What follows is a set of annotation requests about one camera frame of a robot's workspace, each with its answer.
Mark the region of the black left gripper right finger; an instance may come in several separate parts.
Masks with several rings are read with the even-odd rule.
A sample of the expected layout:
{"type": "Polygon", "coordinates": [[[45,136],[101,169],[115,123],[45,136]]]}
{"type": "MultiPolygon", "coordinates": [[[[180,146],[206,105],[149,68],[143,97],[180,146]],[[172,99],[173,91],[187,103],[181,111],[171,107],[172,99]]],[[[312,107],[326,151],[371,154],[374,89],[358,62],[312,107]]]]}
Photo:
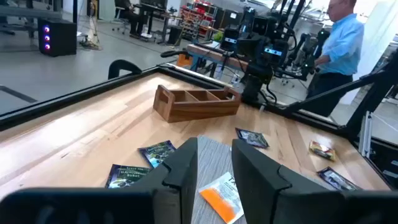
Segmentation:
{"type": "Polygon", "coordinates": [[[248,223],[397,223],[397,192],[331,190],[240,139],[231,148],[248,223]]]}

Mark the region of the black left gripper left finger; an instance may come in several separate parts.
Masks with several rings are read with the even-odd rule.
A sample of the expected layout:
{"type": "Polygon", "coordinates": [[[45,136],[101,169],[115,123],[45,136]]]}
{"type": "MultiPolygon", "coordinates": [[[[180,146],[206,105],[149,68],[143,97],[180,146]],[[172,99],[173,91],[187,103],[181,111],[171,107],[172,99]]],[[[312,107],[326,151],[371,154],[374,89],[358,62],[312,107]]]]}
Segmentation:
{"type": "Polygon", "coordinates": [[[198,140],[189,138],[130,187],[29,188],[1,200],[1,223],[190,223],[198,140]]]}

